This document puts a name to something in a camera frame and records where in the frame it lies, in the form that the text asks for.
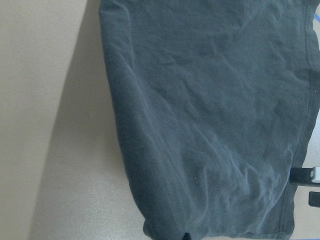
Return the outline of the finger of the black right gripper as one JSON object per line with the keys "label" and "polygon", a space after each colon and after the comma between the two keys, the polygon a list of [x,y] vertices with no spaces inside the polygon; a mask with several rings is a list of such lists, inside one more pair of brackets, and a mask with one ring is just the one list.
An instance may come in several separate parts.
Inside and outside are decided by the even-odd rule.
{"label": "finger of the black right gripper", "polygon": [[293,167],[290,170],[289,182],[297,186],[319,187],[320,167],[312,168]]}
{"label": "finger of the black right gripper", "polygon": [[311,207],[320,207],[320,192],[310,191],[308,194],[308,205]]}

